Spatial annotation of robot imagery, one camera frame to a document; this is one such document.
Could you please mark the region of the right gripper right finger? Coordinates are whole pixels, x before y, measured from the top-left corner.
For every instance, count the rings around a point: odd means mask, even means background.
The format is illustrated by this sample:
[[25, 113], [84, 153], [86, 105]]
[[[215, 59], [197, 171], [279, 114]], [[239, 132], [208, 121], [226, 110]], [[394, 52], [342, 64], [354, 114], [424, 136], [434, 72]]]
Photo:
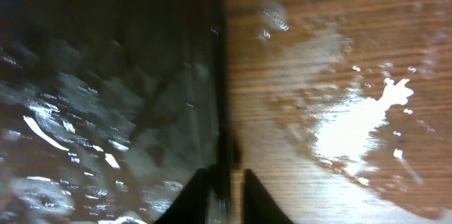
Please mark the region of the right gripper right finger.
[[250, 169], [244, 171], [242, 183], [242, 223], [293, 224]]

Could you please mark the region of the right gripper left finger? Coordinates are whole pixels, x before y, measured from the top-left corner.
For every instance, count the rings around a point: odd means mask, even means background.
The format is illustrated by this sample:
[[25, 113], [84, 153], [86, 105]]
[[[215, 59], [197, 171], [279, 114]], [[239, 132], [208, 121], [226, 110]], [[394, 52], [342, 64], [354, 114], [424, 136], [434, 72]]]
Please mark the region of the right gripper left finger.
[[210, 187], [210, 172], [198, 169], [155, 224], [205, 224]]

